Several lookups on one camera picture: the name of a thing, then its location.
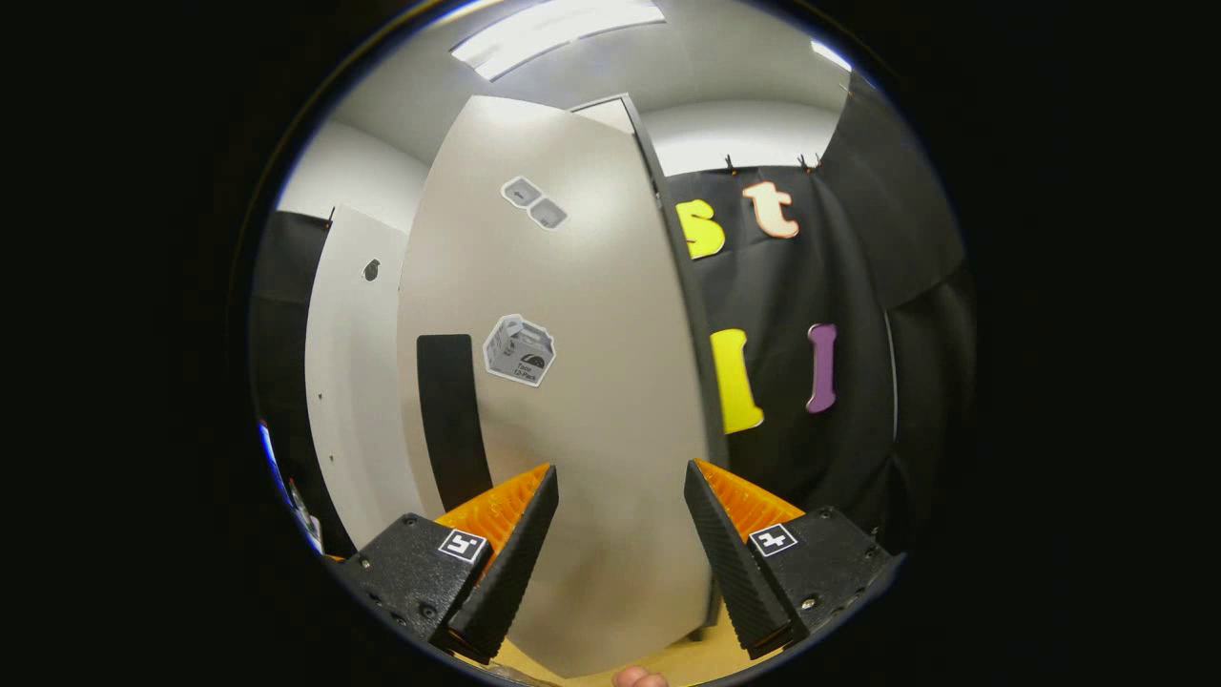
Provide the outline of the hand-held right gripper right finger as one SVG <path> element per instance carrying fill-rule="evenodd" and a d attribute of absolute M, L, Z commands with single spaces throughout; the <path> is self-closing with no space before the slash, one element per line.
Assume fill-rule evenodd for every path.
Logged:
<path fill-rule="evenodd" d="M 904 565 L 845 513 L 802 511 L 707 461 L 687 464 L 683 494 L 751 659 L 825 639 L 890 591 Z"/>

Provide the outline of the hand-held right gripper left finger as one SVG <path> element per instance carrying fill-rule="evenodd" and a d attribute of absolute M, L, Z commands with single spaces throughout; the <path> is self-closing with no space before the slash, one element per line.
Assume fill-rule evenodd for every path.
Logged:
<path fill-rule="evenodd" d="M 397 635 L 488 665 L 523 605 L 558 502 L 557 469 L 542 464 L 440 519 L 403 513 L 330 564 Z"/>

